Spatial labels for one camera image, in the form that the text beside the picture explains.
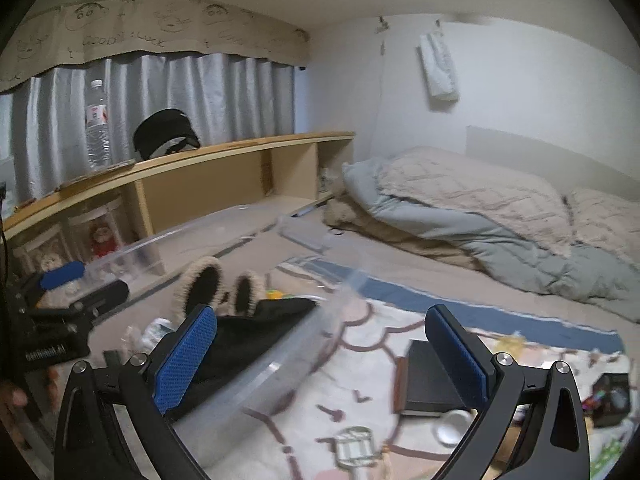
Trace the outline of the white dressed doll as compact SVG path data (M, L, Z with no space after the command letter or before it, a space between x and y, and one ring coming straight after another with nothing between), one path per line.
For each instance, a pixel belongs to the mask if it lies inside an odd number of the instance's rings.
M44 272L57 269L63 264L65 264L65 261L59 254L56 252L46 252L39 260L41 276Z

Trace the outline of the red dressed doll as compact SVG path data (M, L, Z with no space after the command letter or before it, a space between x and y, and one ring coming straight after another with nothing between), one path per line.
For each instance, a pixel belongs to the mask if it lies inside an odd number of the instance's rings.
M103 258L119 250L114 231L106 224L98 224L90 231L91 253L93 258Z

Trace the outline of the wooden shelf unit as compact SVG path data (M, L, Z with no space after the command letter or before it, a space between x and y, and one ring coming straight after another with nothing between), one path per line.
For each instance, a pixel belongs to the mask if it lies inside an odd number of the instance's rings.
M120 244L144 240L183 223L234 206L257 205L268 217L297 214L323 203L323 170L352 160L351 132L296 133L234 141L160 156L61 185L19 206L3 223L11 272L28 271L21 258L55 245L79 254L70 222L90 224L90 214L116 220Z

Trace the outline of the white small cup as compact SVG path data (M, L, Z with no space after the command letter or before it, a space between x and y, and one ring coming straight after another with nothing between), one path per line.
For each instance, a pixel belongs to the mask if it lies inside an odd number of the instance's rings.
M474 415L465 410L452 410L442 414L434 429L436 440L447 448L455 448L470 429Z

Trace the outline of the black knit garment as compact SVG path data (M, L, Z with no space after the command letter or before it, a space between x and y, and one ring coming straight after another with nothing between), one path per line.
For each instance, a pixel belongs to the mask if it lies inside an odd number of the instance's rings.
M263 356L317 307L308 298L260 300L250 318L222 316L180 404L166 414L171 422L186 416Z

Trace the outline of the left fluffy beige slipper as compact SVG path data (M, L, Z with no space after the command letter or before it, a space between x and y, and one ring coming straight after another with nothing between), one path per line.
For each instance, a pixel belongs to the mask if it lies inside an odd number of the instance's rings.
M201 304L217 310L224 299L224 270L212 256L199 258L182 272L171 299L171 318L180 325Z

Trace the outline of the fluffy beige slipper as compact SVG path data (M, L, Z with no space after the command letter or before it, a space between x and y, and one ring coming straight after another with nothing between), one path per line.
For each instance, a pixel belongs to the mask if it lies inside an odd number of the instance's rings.
M230 304L233 314L251 318L258 302L265 297L265 291L265 281L261 275L251 270L241 273L231 289Z
M180 325L201 304L217 310L224 299L224 270L212 256L199 258L182 272L171 299L171 318Z

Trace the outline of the clear water bottle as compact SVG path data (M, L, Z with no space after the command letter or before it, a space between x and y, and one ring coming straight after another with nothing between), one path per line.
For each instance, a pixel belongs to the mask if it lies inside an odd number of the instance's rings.
M90 82L86 96L86 143L89 167L96 171L112 163L107 125L106 93L102 79Z

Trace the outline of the right fluffy beige slipper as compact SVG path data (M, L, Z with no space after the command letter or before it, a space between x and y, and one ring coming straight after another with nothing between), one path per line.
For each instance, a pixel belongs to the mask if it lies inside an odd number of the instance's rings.
M265 291L265 281L261 275L251 270L241 273L231 289L230 304L233 314L251 318L258 302L265 297Z

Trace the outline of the black hardcover book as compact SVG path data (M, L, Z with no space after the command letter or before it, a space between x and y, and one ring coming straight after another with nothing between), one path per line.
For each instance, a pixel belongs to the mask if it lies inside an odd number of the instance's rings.
M462 402L446 370L426 340L412 340L396 363L393 412L401 416L439 417L470 409Z

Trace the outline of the clear plastic storage bin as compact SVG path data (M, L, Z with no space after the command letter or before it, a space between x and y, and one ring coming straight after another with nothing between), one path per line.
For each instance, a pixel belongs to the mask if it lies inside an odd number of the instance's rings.
M198 463L221 462L258 420L296 395L360 305L364 253L347 237L262 206L237 206L175 226L89 268L124 281L127 300L102 313L92 358L150 352L199 304L217 333L168 422Z

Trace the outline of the black visor cap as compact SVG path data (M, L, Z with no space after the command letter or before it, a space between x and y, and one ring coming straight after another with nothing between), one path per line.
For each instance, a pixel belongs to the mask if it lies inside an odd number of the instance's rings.
M185 150L197 150L200 139L194 132L190 119L182 110L165 108L146 118L134 132L134 150L142 160L164 155L180 153Z

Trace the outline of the grey beige quilted duvet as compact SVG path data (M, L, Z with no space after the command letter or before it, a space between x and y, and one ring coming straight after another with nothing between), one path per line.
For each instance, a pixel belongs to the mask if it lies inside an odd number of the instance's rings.
M343 165L332 191L328 226L639 319L639 263L575 240L566 196L534 174L414 148Z

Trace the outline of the beige pillow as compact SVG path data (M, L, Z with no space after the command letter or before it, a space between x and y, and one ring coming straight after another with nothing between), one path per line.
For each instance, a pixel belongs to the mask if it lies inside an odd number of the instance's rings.
M638 202L591 188L574 188L566 202L575 240L639 263Z

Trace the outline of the grey curtain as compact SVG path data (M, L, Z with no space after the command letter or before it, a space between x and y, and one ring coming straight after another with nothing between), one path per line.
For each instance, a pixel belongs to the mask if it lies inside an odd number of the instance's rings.
M105 84L113 162L137 157L134 130L165 108L182 110L204 145L294 130L294 67L231 54L130 53L55 67L1 97L1 156L14 196L40 198L88 174L86 97Z

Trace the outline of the brown paper valance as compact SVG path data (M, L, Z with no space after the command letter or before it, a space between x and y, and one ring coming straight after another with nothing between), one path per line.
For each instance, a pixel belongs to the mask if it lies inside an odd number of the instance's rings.
M63 65L131 53L224 53L304 66L309 35L270 16L209 0L85 0L34 14L1 55L1 90Z

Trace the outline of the white wall pouch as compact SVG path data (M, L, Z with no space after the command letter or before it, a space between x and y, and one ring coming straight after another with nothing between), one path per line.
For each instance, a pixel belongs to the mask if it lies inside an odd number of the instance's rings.
M420 36L420 55L431 98L457 102L460 98L456 69L440 30Z

